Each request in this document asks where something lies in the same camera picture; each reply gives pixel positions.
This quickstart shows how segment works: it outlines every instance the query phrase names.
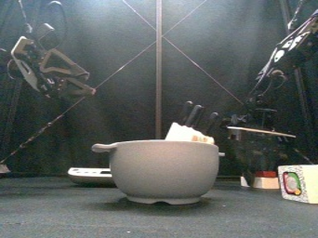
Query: gray bowl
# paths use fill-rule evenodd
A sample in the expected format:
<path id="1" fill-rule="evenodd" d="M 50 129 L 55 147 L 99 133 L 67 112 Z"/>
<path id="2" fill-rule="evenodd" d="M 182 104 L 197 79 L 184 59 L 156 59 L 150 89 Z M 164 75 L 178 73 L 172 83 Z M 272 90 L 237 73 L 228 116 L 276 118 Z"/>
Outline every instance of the gray bowl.
<path id="1" fill-rule="evenodd" d="M 129 200 L 193 204 L 212 189 L 220 171 L 220 147 L 190 141 L 135 140 L 95 144 L 109 152 L 117 187 Z"/>

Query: metal pole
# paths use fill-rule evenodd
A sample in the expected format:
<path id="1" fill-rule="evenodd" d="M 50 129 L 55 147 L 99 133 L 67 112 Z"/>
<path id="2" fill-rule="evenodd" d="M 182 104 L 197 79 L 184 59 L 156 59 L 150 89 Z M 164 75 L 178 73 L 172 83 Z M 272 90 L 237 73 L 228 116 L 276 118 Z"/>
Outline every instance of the metal pole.
<path id="1" fill-rule="evenodd" d="M 11 2 L 11 4 L 6 4 L 6 8 L 2 9 L 2 12 L 0 12 L 3 16 L 6 16 L 5 18 L 2 18 L 2 22 L 0 22 L 0 33 L 5 31 L 3 29 L 6 29 L 5 26 L 7 23 L 7 20 L 13 20 L 15 18 L 17 9 L 13 8 L 14 7 L 13 3 L 14 1 Z M 42 6 L 42 2 L 39 1 L 35 3 L 35 7 L 31 12 L 34 25 L 37 25 L 37 19 L 41 14 L 41 6 Z M 26 34 L 25 30 L 26 29 L 21 30 L 21 35 Z M 9 76 L 5 77 L 5 88 L 2 88 L 2 90 L 5 90 L 6 97 L 3 99 L 7 101 L 5 105 L 9 104 L 10 107 L 5 106 L 5 108 L 2 108 L 2 111 L 7 112 L 9 116 L 6 117 L 7 122 L 2 122 L 5 124 L 5 130 L 3 131 L 0 130 L 0 136 L 3 136 L 3 141 L 0 145 L 0 159 L 6 157 L 9 146 L 10 146 L 11 132 L 13 132 L 17 108 L 18 108 L 19 99 L 21 99 L 22 87 L 23 87 L 23 80 L 10 80 Z"/>
<path id="2" fill-rule="evenodd" d="M 289 0 L 280 0 L 280 4 L 282 9 L 286 34 L 290 34 L 288 25 L 289 25 L 289 22 L 292 21 L 292 7 L 290 7 Z"/>
<path id="3" fill-rule="evenodd" d="M 157 93 L 156 93 L 156 138 L 162 138 L 162 57 L 164 57 L 164 3 L 157 0 Z"/>

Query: cable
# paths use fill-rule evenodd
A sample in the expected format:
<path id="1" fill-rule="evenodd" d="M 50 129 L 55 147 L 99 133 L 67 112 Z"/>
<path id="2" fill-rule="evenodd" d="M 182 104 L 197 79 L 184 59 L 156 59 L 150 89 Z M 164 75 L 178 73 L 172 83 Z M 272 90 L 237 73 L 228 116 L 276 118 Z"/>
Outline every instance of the cable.
<path id="1" fill-rule="evenodd" d="M 111 78 L 125 69 L 125 67 L 133 63 L 133 61 L 150 49 L 150 47 L 156 44 L 153 42 L 129 61 L 127 63 L 102 81 L 102 83 L 95 87 L 98 89 Z M 87 98 L 82 97 L 70 107 L 69 109 L 51 121 L 46 124 L 46 126 L 23 142 L 15 151 L 0 161 L 0 165 L 14 156 L 22 149 L 27 147 L 27 145 L 46 132 L 46 130 L 54 126 L 54 124 L 65 117 L 65 115 L 83 102 Z"/>
<path id="2" fill-rule="evenodd" d="M 144 16 L 138 13 L 138 11 L 133 8 L 131 5 L 123 0 L 123 3 L 130 7 L 130 9 L 134 11 L 134 13 L 138 15 L 138 17 L 150 25 L 150 27 L 156 30 L 156 28 L 152 26 L 149 21 L 144 18 Z M 164 33 L 164 38 L 166 41 L 176 47 L 176 49 L 184 54 L 184 56 L 192 61 L 192 63 L 202 70 L 205 75 L 213 79 L 213 81 L 218 84 L 218 86 L 226 91 L 226 93 L 237 100 L 237 102 L 244 105 L 244 102 L 240 100 L 240 98 L 230 92 L 230 90 L 221 84 L 221 82 L 213 77 L 213 75 L 204 69 L 204 67 L 192 59 L 192 57 L 184 52 L 184 50 L 177 47 L 172 41 L 166 38 L 168 33 L 185 21 L 185 19 L 196 12 L 196 10 L 206 3 L 206 0 L 202 1 L 202 3 L 196 7 L 194 10 L 190 11 L 190 13 L 174 24 L 174 26 Z"/>
<path id="3" fill-rule="evenodd" d="M 280 70 L 274 70 L 273 73 L 272 73 L 272 75 L 276 76 L 276 79 L 277 79 L 278 77 L 284 78 L 282 83 L 281 83 L 278 86 L 274 87 L 274 90 L 277 90 L 278 88 L 281 88 L 281 87 L 284 86 L 284 84 L 286 83 L 286 81 L 289 81 L 289 77 L 288 77 L 286 74 L 284 74 L 284 72 L 280 71 Z"/>
<path id="4" fill-rule="evenodd" d="M 33 34 L 33 26 L 27 22 L 27 14 L 26 14 L 26 9 L 25 9 L 25 5 L 23 5 L 23 1 L 18 0 L 18 2 L 19 2 L 21 10 L 22 10 L 23 17 L 25 17 L 25 31 L 26 31 L 27 35 L 31 35 Z"/>
<path id="5" fill-rule="evenodd" d="M 299 149 L 293 148 L 293 150 L 297 152 L 297 154 L 312 164 L 316 165 L 316 163 L 308 158 L 308 156 L 300 152 Z"/>
<path id="6" fill-rule="evenodd" d="M 269 90 L 270 90 L 270 88 L 272 88 L 272 86 L 273 86 L 273 82 L 274 82 L 274 79 L 272 78 L 272 81 L 270 81 L 270 83 L 269 83 L 266 89 L 265 89 L 264 92 L 260 94 L 261 97 L 264 97 L 265 94 L 269 92 Z"/>
<path id="7" fill-rule="evenodd" d="M 307 4 L 308 0 L 300 0 L 299 2 L 299 5 L 297 5 L 297 8 L 296 8 L 296 11 L 294 11 L 294 14 L 293 14 L 293 18 L 292 18 L 292 21 L 290 23 L 288 24 L 288 28 L 289 28 L 289 31 L 294 31 L 296 30 L 296 22 L 299 21 L 299 15 L 301 13 L 301 10 L 303 10 L 303 7 L 304 5 Z"/>
<path id="8" fill-rule="evenodd" d="M 59 7 L 61 8 L 62 17 L 63 17 L 63 27 L 65 27 L 65 34 L 63 34 L 63 37 L 62 37 L 62 41 L 54 47 L 54 48 L 58 48 L 63 44 L 63 42 L 66 41 L 66 38 L 67 38 L 67 35 L 69 35 L 69 24 L 67 24 L 67 17 L 66 17 L 66 12 L 65 12 L 65 8 L 63 8 L 62 3 L 59 1 L 51 1 L 45 7 L 45 12 L 53 7 Z"/>

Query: red object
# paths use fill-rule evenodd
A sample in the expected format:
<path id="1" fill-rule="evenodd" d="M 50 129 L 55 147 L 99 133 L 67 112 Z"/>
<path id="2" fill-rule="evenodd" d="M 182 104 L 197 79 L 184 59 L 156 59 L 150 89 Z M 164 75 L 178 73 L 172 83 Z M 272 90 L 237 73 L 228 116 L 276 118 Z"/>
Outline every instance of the red object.
<path id="1" fill-rule="evenodd" d="M 276 178 L 277 177 L 277 173 L 276 173 L 276 171 L 257 171 L 256 172 L 256 177 L 260 177 L 260 178 Z"/>

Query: white box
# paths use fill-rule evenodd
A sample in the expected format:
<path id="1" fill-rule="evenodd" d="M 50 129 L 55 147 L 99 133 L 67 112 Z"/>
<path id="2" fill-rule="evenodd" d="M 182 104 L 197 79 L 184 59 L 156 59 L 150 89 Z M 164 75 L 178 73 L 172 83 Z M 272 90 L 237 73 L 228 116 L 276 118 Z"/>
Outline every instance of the white box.
<path id="1" fill-rule="evenodd" d="M 318 165 L 280 166 L 278 177 L 285 199 L 318 204 Z"/>

